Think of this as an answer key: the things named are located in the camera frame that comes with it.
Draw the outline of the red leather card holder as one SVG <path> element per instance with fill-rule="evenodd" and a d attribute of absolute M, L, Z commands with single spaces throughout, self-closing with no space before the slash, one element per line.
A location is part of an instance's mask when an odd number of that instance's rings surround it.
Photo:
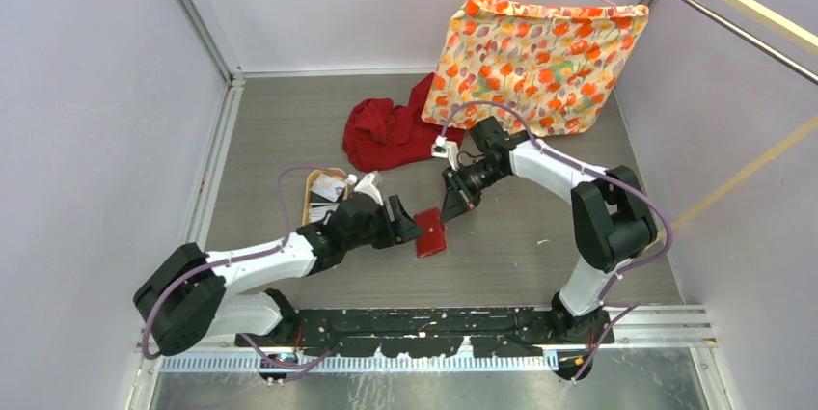
<path fill-rule="evenodd" d="M 415 239 L 416 256 L 419 259 L 442 253 L 447 249 L 446 227 L 439 207 L 421 211 L 413 220 L 422 230 L 422 234 Z"/>

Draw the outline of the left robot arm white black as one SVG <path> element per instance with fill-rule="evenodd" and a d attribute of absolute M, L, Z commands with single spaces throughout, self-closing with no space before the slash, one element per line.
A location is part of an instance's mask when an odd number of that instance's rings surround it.
<path fill-rule="evenodd" d="M 146 323 L 142 352 L 150 359 L 174 356 L 204 338 L 238 334 L 286 345 L 296 331 L 291 307 L 283 295 L 265 294 L 262 287 L 333 268 L 361 247 L 391 248 L 422 234 L 398 196 L 380 204 L 354 192 L 323 220 L 275 241 L 211 253 L 185 243 L 133 296 Z"/>

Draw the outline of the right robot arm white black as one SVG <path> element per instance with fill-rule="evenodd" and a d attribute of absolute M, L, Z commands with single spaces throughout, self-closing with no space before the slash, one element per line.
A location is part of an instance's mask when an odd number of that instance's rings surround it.
<path fill-rule="evenodd" d="M 552 338 L 576 342 L 598 318 L 603 290 L 616 270 L 629 265 L 657 236 L 649 206 L 635 195 L 641 189 L 636 174 L 625 166 L 583 166 L 526 132 L 504 131 L 494 118 L 478 122 L 470 136 L 479 155 L 469 165 L 459 163 L 453 141 L 439 136 L 431 147 L 433 156 L 450 163 L 442 173 L 442 222 L 475 210 L 484 189 L 511 176 L 565 200 L 580 258 L 554 295 L 546 323 Z"/>

